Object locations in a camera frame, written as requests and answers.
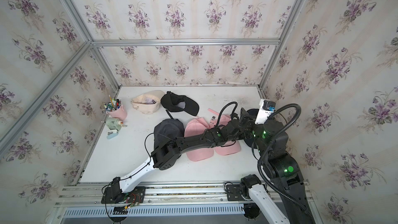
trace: wire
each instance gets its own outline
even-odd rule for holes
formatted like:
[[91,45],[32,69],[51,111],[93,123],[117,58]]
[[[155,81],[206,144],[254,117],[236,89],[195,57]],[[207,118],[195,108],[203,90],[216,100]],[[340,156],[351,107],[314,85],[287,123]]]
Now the wire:
[[297,121],[297,119],[299,118],[300,114],[301,114],[301,107],[298,104],[288,104],[286,106],[283,106],[281,108],[279,108],[278,110],[276,110],[275,112],[271,113],[271,115],[268,118],[272,118],[273,116],[277,115],[278,113],[280,113],[281,111],[290,108],[290,107],[294,107],[296,108],[296,113],[295,115],[291,118],[291,120],[289,122],[286,123],[286,125],[284,127],[282,127],[279,131],[277,131],[271,138],[270,142],[268,143],[266,149],[262,152],[260,159],[257,162],[257,170],[258,173],[260,174],[260,176],[262,177],[262,179],[265,181],[265,183],[271,188],[273,189],[275,192],[279,193],[281,196],[285,197],[287,200],[289,200],[290,202],[292,202],[293,204],[295,204],[296,206],[300,207],[300,209],[302,211],[304,211],[304,213],[309,216],[310,218],[312,218],[312,214],[311,212],[307,209],[307,207],[302,204],[301,202],[297,201],[294,197],[290,196],[289,194],[286,194],[282,191],[280,191],[274,184],[272,184],[264,175],[263,170],[261,169],[261,166],[263,165],[263,160],[268,157],[268,152],[269,150],[271,150],[272,145],[275,143],[276,138],[283,132],[285,132],[289,127],[291,127],[293,125],[294,122]]
[[236,102],[236,101],[229,102],[228,104],[226,104],[226,105],[221,109],[221,112],[218,114],[217,124],[216,124],[214,127],[217,127],[218,124],[220,123],[220,119],[221,119],[222,112],[223,112],[229,105],[232,105],[232,104],[235,104],[234,110],[232,110],[232,113],[231,113],[231,119],[232,119],[232,115],[234,114],[234,112],[235,112],[235,110],[236,110],[236,107],[238,107],[238,102]]
[[220,146],[220,147],[228,147],[228,146],[233,146],[233,145],[236,143],[236,140],[234,140],[233,142],[234,142],[233,144],[229,144],[229,145],[227,145],[227,146]]
[[157,135],[160,135],[160,136],[163,136],[163,137],[165,137],[165,138],[168,138],[168,139],[170,139],[171,141],[174,141],[173,139],[171,139],[171,138],[169,138],[169,137],[167,137],[167,136],[165,136],[165,135],[163,135],[163,134],[160,134],[160,133],[156,133]]
[[[150,135],[152,135],[152,134],[154,134],[153,132],[152,133],[150,133],[150,134],[148,134],[148,136],[145,138],[145,141],[144,141],[144,146],[145,146],[145,150],[147,151],[147,154],[148,154],[148,156],[149,156],[149,158],[150,158],[150,154],[149,154],[149,152],[148,152],[148,150],[147,150],[147,138],[150,136]],[[129,176],[129,177],[127,177],[127,178],[124,178],[124,179],[121,179],[121,180],[119,180],[119,181],[123,181],[123,180],[127,180],[127,179],[130,179],[130,178],[132,178],[133,176],[135,176],[138,172],[140,172],[142,169],[144,169],[145,167],[147,167],[148,165],[150,164],[150,161],[149,161],[149,163],[147,163],[144,167],[142,167],[139,171],[137,171],[136,173],[134,173],[133,175],[131,175],[131,176]],[[103,191],[103,189],[104,188],[108,188],[110,185],[111,185],[111,183],[112,182],[110,182],[107,186],[104,186],[104,187],[102,187],[102,194],[104,195],[105,193],[104,193],[104,191]],[[105,211],[106,211],[106,214],[107,214],[107,216],[109,217],[109,219],[111,220],[111,221],[113,221],[112,219],[111,219],[111,217],[109,216],[109,214],[108,214],[108,210],[107,210],[107,207],[106,207],[106,195],[105,195]]]
[[251,153],[253,154],[253,157],[258,161],[258,159],[256,158],[256,155],[254,154],[254,143],[251,143]]
[[229,192],[226,190],[226,188],[225,188],[225,186],[227,185],[227,183],[230,183],[230,184],[232,184],[232,185],[233,185],[233,183],[232,183],[232,182],[225,182],[225,183],[224,183],[224,190],[225,190],[225,192],[229,193]]
[[285,120],[285,123],[287,124],[287,120],[286,120],[286,118],[279,112],[279,115],[281,115],[282,116],[282,118]]

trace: pink baseball cap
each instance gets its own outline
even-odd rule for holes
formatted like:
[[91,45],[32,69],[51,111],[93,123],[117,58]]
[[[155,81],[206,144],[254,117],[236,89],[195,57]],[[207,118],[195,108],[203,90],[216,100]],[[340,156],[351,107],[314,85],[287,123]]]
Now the pink baseball cap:
[[[184,137],[202,134],[208,128],[209,125],[204,118],[195,118],[188,122],[187,127],[185,128]],[[213,154],[213,148],[200,148],[187,152],[188,159],[194,162],[212,157]]]

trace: baseball cap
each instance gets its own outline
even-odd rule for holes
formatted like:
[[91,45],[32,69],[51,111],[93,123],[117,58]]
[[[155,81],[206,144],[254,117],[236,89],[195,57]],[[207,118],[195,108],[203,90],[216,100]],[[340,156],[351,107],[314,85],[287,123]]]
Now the baseball cap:
[[164,92],[154,90],[137,96],[131,100],[132,107],[143,114],[152,114],[160,107],[160,100]]
[[167,91],[167,93],[160,100],[160,103],[169,112],[185,111],[192,116],[196,116],[199,112],[199,105],[194,100],[185,95],[177,95],[170,91]]

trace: aluminum frame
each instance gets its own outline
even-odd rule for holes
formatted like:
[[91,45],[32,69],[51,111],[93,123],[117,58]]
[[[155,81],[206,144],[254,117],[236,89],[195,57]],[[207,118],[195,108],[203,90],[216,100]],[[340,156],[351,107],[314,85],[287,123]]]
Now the aluminum frame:
[[94,40],[94,47],[121,46],[188,46],[188,45],[278,45],[279,38],[216,38],[216,39],[129,39]]
[[62,68],[57,76],[47,84],[41,94],[28,106],[25,112],[19,117],[15,124],[0,140],[0,157],[3,157],[8,149],[15,143],[17,138],[32,122],[42,107],[47,104],[48,100],[54,95],[64,80],[69,76],[72,69],[82,60],[88,50],[92,47],[90,42],[83,44],[79,50],[72,56],[67,64]]
[[274,52],[272,53],[271,59],[268,63],[268,66],[266,67],[266,70],[264,71],[264,74],[260,80],[260,88],[262,91],[265,91],[266,82],[268,81],[269,77],[271,76],[271,72],[277,63],[278,57],[279,57],[282,49],[285,47],[286,42],[287,42],[291,32],[294,29],[296,20],[299,17],[299,15],[301,13],[301,9],[303,8],[305,2],[306,2],[306,0],[296,0],[295,3],[293,4],[293,7],[289,14],[289,17],[287,18],[285,26],[282,30],[279,45],[276,47],[276,49],[274,49]]

